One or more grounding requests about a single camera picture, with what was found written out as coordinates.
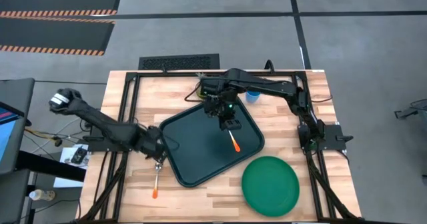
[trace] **plastic bottle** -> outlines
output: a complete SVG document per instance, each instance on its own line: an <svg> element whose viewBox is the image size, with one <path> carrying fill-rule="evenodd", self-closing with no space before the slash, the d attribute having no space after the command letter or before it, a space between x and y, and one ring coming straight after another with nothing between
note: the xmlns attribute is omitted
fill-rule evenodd
<svg viewBox="0 0 427 224"><path fill-rule="evenodd" d="M55 198L55 192L37 189L37 190L30 192L30 194L28 196L33 201L38 201L38 200L52 201Z"/></svg>

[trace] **green plate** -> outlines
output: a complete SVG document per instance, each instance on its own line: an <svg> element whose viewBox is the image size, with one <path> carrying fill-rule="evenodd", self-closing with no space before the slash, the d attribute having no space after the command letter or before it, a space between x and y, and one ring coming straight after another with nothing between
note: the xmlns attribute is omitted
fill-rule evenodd
<svg viewBox="0 0 427 224"><path fill-rule="evenodd" d="M255 211L268 217L279 217L295 207L300 184L286 162L277 157L260 157L246 167L242 191Z"/></svg>

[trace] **wooden tabletop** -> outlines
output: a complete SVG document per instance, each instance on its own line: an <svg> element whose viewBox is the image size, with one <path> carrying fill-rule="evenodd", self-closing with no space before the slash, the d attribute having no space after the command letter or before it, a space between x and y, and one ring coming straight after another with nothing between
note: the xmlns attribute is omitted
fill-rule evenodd
<svg viewBox="0 0 427 224"><path fill-rule="evenodd" d="M112 71L109 74L101 111L114 119L117 119L119 113L126 72ZM330 96L330 90L325 73L323 71L306 71L306 73L312 100L327 99ZM286 77L268 78L287 79ZM195 103L185 102L184 97L196 83L197 78L195 77L142 78L135 116L144 125L159 125L168 117L185 111L195 105ZM145 156L141 153L131 152L121 200L120 222L316 221L306 158L300 149L296 131L299 124L298 118L290 112L283 99L261 95L254 104L246 103L244 95L241 96L241 99L264 134L266 140L264 148L253 157L194 188L182 187L166 160L159 176L159 197L157 199L151 197L155 179L154 161L145 160ZM337 121L332 101L314 103L314 111L316 116L326 123ZM240 179L244 169L250 161L265 155L279 157L289 163L300 182L300 197L296 206L290 213L282 217L271 218L256 213L246 204L242 195ZM92 206L103 156L104 153L94 153L89 161L81 192L83 213L86 213ZM347 161L336 151L325 151L324 156L331 188L353 214L360 216ZM105 184L108 164L109 157L107 157L104 167L99 193ZM326 198L320 186L319 192L323 213L327 217ZM108 217L112 216L114 198L115 190L110 197Z"/></svg>

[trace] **blue plastic cup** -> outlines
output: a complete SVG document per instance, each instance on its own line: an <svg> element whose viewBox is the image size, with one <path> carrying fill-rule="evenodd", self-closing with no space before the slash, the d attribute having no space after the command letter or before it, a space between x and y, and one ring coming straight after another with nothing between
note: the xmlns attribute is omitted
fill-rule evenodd
<svg viewBox="0 0 427 224"><path fill-rule="evenodd" d="M260 97L261 93L257 91L246 91L246 101L248 103L254 103Z"/></svg>

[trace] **dark green tray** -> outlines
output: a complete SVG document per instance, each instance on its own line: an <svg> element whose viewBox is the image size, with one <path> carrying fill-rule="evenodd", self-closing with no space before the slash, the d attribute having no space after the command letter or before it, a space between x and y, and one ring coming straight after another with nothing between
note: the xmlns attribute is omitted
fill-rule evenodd
<svg viewBox="0 0 427 224"><path fill-rule="evenodd" d="M162 141L168 146L169 162L181 185L195 187L264 147L264 136L239 99L235 108L236 119L242 124L240 130L232 131L241 149L239 153L228 131L221 131L218 118L209 118L204 113L203 104L160 124L167 136Z"/></svg>

